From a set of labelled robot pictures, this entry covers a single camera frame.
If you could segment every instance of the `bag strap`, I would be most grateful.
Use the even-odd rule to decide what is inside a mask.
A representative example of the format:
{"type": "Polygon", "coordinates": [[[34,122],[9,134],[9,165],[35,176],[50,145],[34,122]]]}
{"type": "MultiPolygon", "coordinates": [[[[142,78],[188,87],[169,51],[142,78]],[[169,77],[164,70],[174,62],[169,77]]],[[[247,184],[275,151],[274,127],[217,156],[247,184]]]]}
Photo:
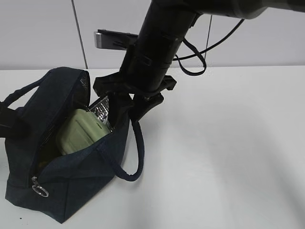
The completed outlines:
{"type": "Polygon", "coordinates": [[[40,80],[33,82],[21,89],[18,89],[14,91],[12,94],[10,94],[3,102],[2,104],[6,107],[11,105],[13,102],[17,101],[20,97],[24,96],[26,93],[28,93],[30,90],[34,89],[35,87],[38,87],[42,81],[44,80],[44,77],[42,77],[40,80]]]}
{"type": "Polygon", "coordinates": [[[136,140],[136,144],[137,144],[137,149],[138,149],[138,169],[137,171],[132,174],[129,175],[128,173],[126,173],[126,171],[124,169],[122,169],[121,165],[119,165],[116,160],[113,158],[113,156],[111,155],[111,152],[105,152],[103,154],[103,158],[104,160],[111,166],[111,168],[113,169],[115,175],[121,179],[127,180],[127,181],[136,181],[142,171],[143,171],[143,166],[144,166],[144,140],[143,140],[143,135],[142,135],[142,131],[141,131],[141,126],[139,124],[139,122],[132,122],[132,128],[134,131],[134,135],[135,135],[135,140],[136,140]]]}
{"type": "Polygon", "coordinates": [[[9,109],[8,106],[28,93],[30,90],[38,87],[43,80],[44,77],[19,90],[16,90],[2,103],[0,102],[0,137],[24,137],[29,133],[30,128],[28,125],[18,117],[17,111],[9,109]]]}

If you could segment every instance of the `white wall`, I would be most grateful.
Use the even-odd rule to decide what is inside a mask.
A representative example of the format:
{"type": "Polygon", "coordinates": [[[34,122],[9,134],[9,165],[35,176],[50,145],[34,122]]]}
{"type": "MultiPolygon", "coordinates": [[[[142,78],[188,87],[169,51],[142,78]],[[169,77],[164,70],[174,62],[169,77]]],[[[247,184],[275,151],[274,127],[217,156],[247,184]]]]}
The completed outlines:
{"type": "Polygon", "coordinates": [[[70,0],[0,0],[0,69],[84,68],[70,0]]]}
{"type": "MultiPolygon", "coordinates": [[[[97,29],[138,33],[150,0],[74,0],[89,68],[119,68],[124,51],[98,50],[97,29]]],[[[84,68],[70,0],[0,0],[0,69],[84,68]]],[[[187,34],[205,48],[209,15],[187,34]]],[[[305,14],[268,9],[246,21],[224,44],[210,51],[210,66],[304,65],[305,14]]],[[[238,19],[214,16],[210,44],[224,37],[238,19]]],[[[182,46],[181,56],[190,51],[182,46]]],[[[197,59],[186,66],[200,66],[197,59]]]]}

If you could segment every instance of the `metal bracket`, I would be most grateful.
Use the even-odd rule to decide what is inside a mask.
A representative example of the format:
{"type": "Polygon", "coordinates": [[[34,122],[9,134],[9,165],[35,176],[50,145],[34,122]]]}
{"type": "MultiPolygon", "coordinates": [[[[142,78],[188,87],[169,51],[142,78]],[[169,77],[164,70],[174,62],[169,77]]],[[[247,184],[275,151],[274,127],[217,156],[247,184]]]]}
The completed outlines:
{"type": "Polygon", "coordinates": [[[108,30],[94,32],[95,47],[98,49],[127,50],[138,39],[138,35],[108,30]]]}

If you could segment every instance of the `fabric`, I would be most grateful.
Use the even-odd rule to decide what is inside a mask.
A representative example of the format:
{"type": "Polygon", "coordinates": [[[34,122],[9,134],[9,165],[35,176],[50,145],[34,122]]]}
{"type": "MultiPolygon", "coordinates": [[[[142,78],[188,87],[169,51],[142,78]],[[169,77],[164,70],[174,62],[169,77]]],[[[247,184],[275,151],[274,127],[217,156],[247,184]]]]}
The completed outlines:
{"type": "Polygon", "coordinates": [[[39,81],[11,94],[4,103],[9,106],[37,86],[26,105],[17,109],[20,118],[30,125],[30,134],[24,139],[5,141],[10,166],[5,198],[16,206],[41,211],[63,223],[115,175],[136,180],[143,169],[144,142],[139,123],[133,123],[139,167],[134,175],[128,175],[120,166],[130,122],[125,113],[113,132],[90,147],[58,155],[54,143],[56,130],[77,104],[89,105],[89,74],[66,67],[50,70],[39,81]],[[33,191],[32,177],[38,178],[49,197],[33,191]]]}

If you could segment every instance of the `green plastic container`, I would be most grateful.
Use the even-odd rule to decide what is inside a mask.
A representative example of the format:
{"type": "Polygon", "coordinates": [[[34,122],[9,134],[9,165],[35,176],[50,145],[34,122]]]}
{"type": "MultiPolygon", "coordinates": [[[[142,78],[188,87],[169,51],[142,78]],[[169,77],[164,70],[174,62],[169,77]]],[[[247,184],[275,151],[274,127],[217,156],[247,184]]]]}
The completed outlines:
{"type": "Polygon", "coordinates": [[[63,155],[71,154],[91,146],[110,133],[93,112],[77,109],[60,128],[56,144],[63,155]]]}

